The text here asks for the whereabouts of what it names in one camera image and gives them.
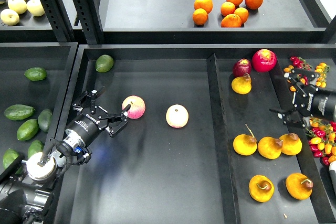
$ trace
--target black surface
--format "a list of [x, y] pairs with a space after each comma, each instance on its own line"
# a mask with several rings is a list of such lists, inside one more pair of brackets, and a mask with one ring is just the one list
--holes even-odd
[[[104, 29], [113, 31], [158, 31], [190, 28], [191, 30], [220, 30], [223, 19], [221, 5], [226, 0], [212, 0], [213, 10], [203, 27], [192, 19], [195, 0], [101, 0], [107, 5]], [[240, 30], [258, 28], [313, 28], [299, 0], [264, 0], [257, 10], [249, 10], [249, 17]]]
[[[219, 171], [215, 171], [215, 169], [220, 169], [222, 164], [216, 164], [217, 153], [213, 153], [215, 151], [214, 133], [209, 132], [210, 129], [208, 129], [208, 127], [213, 127], [213, 122], [211, 112], [208, 111], [209, 99], [211, 98], [209, 97], [209, 89], [206, 87], [208, 83], [205, 59], [213, 53], [218, 58], [220, 81], [224, 94], [225, 128], [229, 141], [231, 142], [238, 134], [248, 134], [245, 123], [250, 126], [258, 140], [264, 136], [279, 137], [288, 133], [288, 129], [282, 125], [276, 114], [269, 111], [270, 108], [280, 107], [269, 73], [252, 72], [253, 89], [248, 95], [238, 95], [230, 87], [233, 64], [240, 58], [251, 58], [253, 53], [261, 48], [269, 48], [276, 52], [279, 58], [286, 60], [293, 55], [302, 55], [320, 61], [318, 57], [323, 55], [321, 58], [326, 60], [327, 63], [333, 62], [332, 59], [336, 50], [335, 45], [80, 46], [77, 60], [80, 60], [81, 57], [83, 59], [81, 66], [76, 64], [74, 67], [73, 81], [69, 85], [69, 90], [75, 90], [75, 94], [82, 91], [82, 88], [78, 87], [80, 82], [77, 82], [76, 87], [75, 79], [78, 76], [78, 80], [83, 80], [85, 87], [95, 86], [99, 88], [99, 86], [107, 84], [107, 92], [98, 101], [109, 111], [120, 109], [119, 106], [122, 101], [119, 100], [123, 100], [126, 95], [134, 92], [143, 96], [145, 102], [149, 99], [149, 102], [147, 102], [148, 107], [143, 118], [130, 121], [128, 127], [117, 138], [111, 139], [107, 134], [102, 133], [93, 142], [91, 146], [93, 157], [89, 164], [80, 167], [80, 169], [72, 167], [67, 171], [55, 223], [65, 223], [66, 221], [79, 223], [84, 218], [86, 218], [85, 222], [88, 223], [104, 223], [104, 221], [110, 223], [113, 220], [118, 223], [189, 223], [187, 218], [189, 215], [195, 214], [194, 210], [196, 208], [184, 212], [189, 209], [187, 207], [182, 208], [181, 204], [187, 200], [184, 197], [186, 193], [190, 193], [190, 189], [195, 188], [193, 183], [198, 183], [197, 186], [202, 192], [206, 189], [210, 193], [207, 196], [215, 192], [218, 193], [214, 198], [217, 201], [212, 202], [213, 208], [211, 208], [211, 211], [214, 211], [217, 215], [210, 212], [208, 209], [210, 206], [203, 205], [203, 210], [208, 211], [197, 212], [196, 214], [203, 214], [198, 220], [202, 222], [203, 218], [207, 218], [207, 214], [211, 213], [210, 221], [217, 217], [217, 223], [218, 220], [223, 222], [222, 211], [226, 209], [224, 203], [223, 209], [220, 208], [222, 206], [220, 201], [221, 194], [227, 193], [227, 191], [220, 191], [220, 177], [217, 174]], [[105, 76], [94, 71], [94, 60], [101, 54], [110, 54], [116, 60], [112, 71]], [[189, 82], [191, 77], [198, 82]], [[198, 92], [195, 92], [194, 87], [198, 87]], [[69, 111], [71, 113], [72, 95], [71, 92], [67, 93], [58, 136], [63, 136], [64, 130], [62, 128], [65, 127]], [[173, 134], [169, 135], [168, 132], [170, 133], [171, 128], [166, 125], [165, 119], [162, 118], [166, 108], [151, 106], [157, 103], [159, 105], [174, 103], [178, 98], [184, 98], [181, 101], [184, 101], [183, 103], [186, 104], [187, 108], [191, 108], [189, 109], [190, 124], [188, 123], [185, 128], [182, 128], [182, 131], [173, 129]], [[187, 106], [188, 102], [194, 104], [189, 107], [189, 105]], [[200, 103], [203, 110], [195, 109], [200, 106]], [[198, 116], [197, 122], [192, 121], [195, 116]], [[207, 127], [208, 120], [211, 120], [211, 126]], [[184, 144], [190, 140], [190, 135], [184, 135], [184, 142], [172, 140], [180, 132], [184, 134], [187, 131], [189, 133], [188, 130], [191, 126], [193, 127], [192, 134], [200, 133], [200, 129], [203, 133], [208, 133], [208, 138], [203, 142], [203, 144], [206, 143], [207, 148], [200, 148], [199, 141], [203, 133], [193, 135], [193, 144], [188, 142], [190, 144], [188, 147]], [[325, 223], [318, 221], [319, 216], [325, 212], [328, 213], [324, 209], [332, 208], [334, 212], [335, 200], [334, 196], [330, 196], [332, 193], [330, 181], [324, 181], [322, 185], [322, 181], [328, 179], [328, 173], [325, 173], [325, 169], [321, 169], [322, 166], [314, 165], [311, 167], [312, 173], [316, 172], [315, 175], [319, 177], [315, 181], [318, 190], [313, 191], [311, 198], [302, 201], [295, 200], [285, 188], [285, 179], [290, 173], [307, 170], [310, 167], [304, 167], [303, 169], [301, 166], [316, 163], [311, 154], [307, 156], [309, 162], [299, 161], [295, 156], [284, 154], [278, 159], [268, 160], [257, 152], [252, 156], [243, 157], [234, 152], [232, 145], [227, 147], [232, 153], [234, 185], [236, 186], [239, 207], [237, 212], [241, 223]], [[177, 153], [181, 155], [183, 152], [186, 154], [183, 159], [174, 156]], [[187, 164], [187, 166], [190, 168], [190, 165], [192, 165], [194, 169], [184, 170], [179, 165], [172, 166], [167, 161], [173, 161], [173, 158], [176, 159], [174, 162], [179, 165], [185, 165], [187, 163], [184, 163], [184, 161], [192, 160], [193, 162]], [[264, 204], [254, 201], [248, 193], [248, 182], [256, 174], [268, 176], [276, 187], [272, 199]], [[175, 179], [180, 176], [183, 179], [179, 180], [180, 183], [177, 183]], [[190, 181], [187, 179], [188, 176], [189, 178], [197, 176], [197, 180], [192, 179]], [[204, 181], [213, 183], [213, 186], [203, 188], [202, 182]], [[182, 192], [184, 190], [183, 194], [174, 199], [173, 206], [169, 204], [172, 201], [168, 200], [176, 195], [165, 194], [169, 189], [172, 189], [172, 185], [175, 186], [175, 191], [181, 190]], [[325, 191], [324, 194], [319, 194], [320, 190], [327, 191], [328, 199]], [[203, 201], [193, 201], [193, 203], [207, 202], [207, 196], [204, 196]], [[327, 200], [326, 205], [314, 207], [314, 205], [325, 202], [325, 200]], [[179, 206], [178, 211], [168, 218], [168, 214], [171, 214], [171, 210], [176, 206]], [[66, 218], [66, 213], [68, 214], [70, 209], [72, 209], [72, 215]], [[333, 218], [332, 215], [325, 215], [325, 219]]]
[[[27, 151], [31, 142], [39, 139], [42, 142], [48, 137], [55, 137], [63, 100], [76, 52], [76, 43], [40, 43], [40, 44], [1, 44], [0, 82], [2, 102], [0, 103], [2, 157], [8, 148], [23, 153], [27, 158]], [[47, 78], [43, 81], [32, 82], [24, 72], [31, 67], [43, 67], [47, 70]], [[11, 121], [4, 116], [4, 110], [13, 104], [33, 106], [36, 111], [28, 119], [37, 119], [45, 108], [53, 110], [52, 122], [48, 134], [39, 131], [28, 141], [19, 141], [16, 137], [17, 129], [26, 121]]]

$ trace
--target avocado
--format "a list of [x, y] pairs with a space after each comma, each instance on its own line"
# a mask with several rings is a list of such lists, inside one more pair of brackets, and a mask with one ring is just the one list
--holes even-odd
[[[6, 150], [3, 158], [2, 158], [2, 164], [4, 166], [5, 169], [7, 169], [11, 163], [19, 156], [19, 153], [14, 150], [14, 149], [8, 149]], [[23, 169], [22, 167], [17, 170], [16, 174], [20, 174], [22, 173]]]
[[52, 111], [50, 109], [44, 109], [38, 116], [38, 126], [44, 132], [48, 132], [51, 124]]
[[5, 109], [4, 114], [10, 120], [18, 121], [32, 116], [35, 112], [34, 107], [23, 104], [14, 104]]
[[38, 132], [37, 119], [29, 119], [24, 122], [16, 132], [17, 139], [20, 141], [26, 141], [32, 139]]
[[42, 81], [47, 77], [47, 71], [44, 68], [29, 68], [25, 72], [25, 77], [30, 81]]
[[114, 60], [109, 55], [101, 55], [96, 61], [96, 71], [99, 73], [105, 73], [109, 71], [114, 64]]
[[28, 159], [33, 156], [35, 153], [43, 151], [44, 144], [40, 140], [34, 140], [28, 149]]

